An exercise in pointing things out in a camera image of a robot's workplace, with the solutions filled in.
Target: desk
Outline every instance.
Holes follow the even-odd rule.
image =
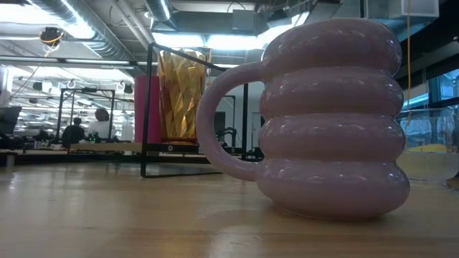
[[[222,174],[144,180],[136,164],[17,166],[0,193],[2,257],[459,256],[459,193],[433,183],[359,223],[287,214]]]

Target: mug handle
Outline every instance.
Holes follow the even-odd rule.
[[[214,131],[214,116],[220,100],[233,88],[262,79],[261,64],[252,62],[223,72],[207,88],[199,101],[197,111],[197,136],[199,145],[212,165],[224,173],[246,181],[255,180],[256,163],[232,157],[217,141]]]

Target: ceramic mug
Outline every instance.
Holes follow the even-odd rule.
[[[390,29],[365,19],[329,19],[290,29],[261,62],[221,74],[197,112],[199,144],[224,173],[258,188],[282,209],[320,219],[367,219],[401,206],[410,184],[395,164],[405,136],[394,117],[403,92],[392,76],[402,51]],[[214,134],[223,96],[266,84],[260,112],[265,159],[227,154]]]

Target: wooden table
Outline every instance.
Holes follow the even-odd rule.
[[[5,258],[459,257],[458,215],[459,193],[433,183],[412,182],[380,219],[340,223],[287,214],[225,175],[143,180],[136,164],[103,163],[0,172]]]

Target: person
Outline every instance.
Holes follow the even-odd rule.
[[[98,108],[94,113],[97,121],[89,124],[88,134],[98,133],[99,138],[107,139],[110,130],[110,115],[105,108]]]
[[[73,118],[73,125],[67,126],[62,134],[62,146],[69,148],[70,144],[79,143],[85,138],[85,129],[80,124],[81,118]]]

